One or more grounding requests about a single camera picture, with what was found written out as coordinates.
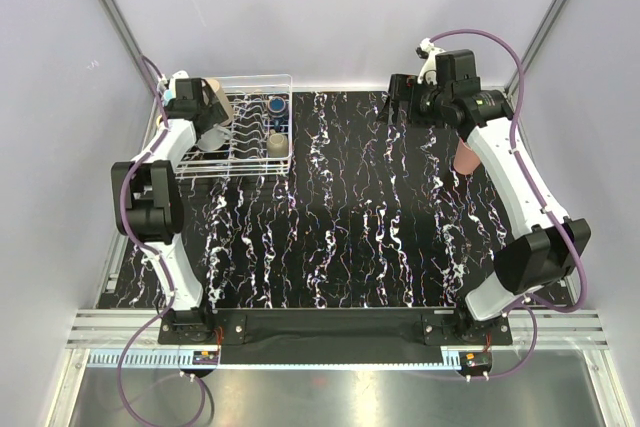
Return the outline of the pink plastic cup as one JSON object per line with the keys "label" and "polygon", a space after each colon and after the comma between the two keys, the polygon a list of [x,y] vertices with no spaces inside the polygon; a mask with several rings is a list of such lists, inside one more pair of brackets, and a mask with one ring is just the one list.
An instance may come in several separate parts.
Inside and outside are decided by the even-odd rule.
{"label": "pink plastic cup", "polygon": [[460,139],[453,160],[453,169],[460,175],[468,176],[481,165],[478,155]]}

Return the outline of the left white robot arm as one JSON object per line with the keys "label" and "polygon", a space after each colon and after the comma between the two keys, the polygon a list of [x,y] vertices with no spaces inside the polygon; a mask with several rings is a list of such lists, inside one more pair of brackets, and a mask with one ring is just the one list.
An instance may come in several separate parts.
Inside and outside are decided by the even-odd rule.
{"label": "left white robot arm", "polygon": [[158,87],[156,132],[142,151],[111,167],[116,227],[144,254],[160,282],[168,332],[183,332],[196,343],[215,333],[205,312],[203,285],[184,249],[184,205],[176,179],[185,154],[209,141],[233,119],[233,108],[213,78],[180,71]]}

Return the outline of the white grey mug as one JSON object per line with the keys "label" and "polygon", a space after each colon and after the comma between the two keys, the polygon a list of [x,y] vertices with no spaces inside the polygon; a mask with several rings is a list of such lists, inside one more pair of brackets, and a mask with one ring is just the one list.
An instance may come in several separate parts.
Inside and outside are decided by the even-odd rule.
{"label": "white grey mug", "polygon": [[231,138],[232,133],[229,128],[215,125],[202,134],[196,143],[196,147],[206,153],[215,152],[221,149]]}

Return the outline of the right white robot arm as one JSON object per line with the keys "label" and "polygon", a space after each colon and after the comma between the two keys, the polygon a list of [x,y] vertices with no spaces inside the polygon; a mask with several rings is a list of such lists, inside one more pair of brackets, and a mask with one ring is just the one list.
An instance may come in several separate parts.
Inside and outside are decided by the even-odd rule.
{"label": "right white robot arm", "polygon": [[551,194],[511,129],[516,119],[506,96],[482,88],[473,52],[424,41],[416,53],[424,61],[420,73],[391,76],[379,121],[395,122],[405,111],[413,126],[455,130],[484,166],[512,228],[512,242],[493,257],[492,274],[456,309],[455,334],[472,344],[518,299],[570,276],[591,229]]}

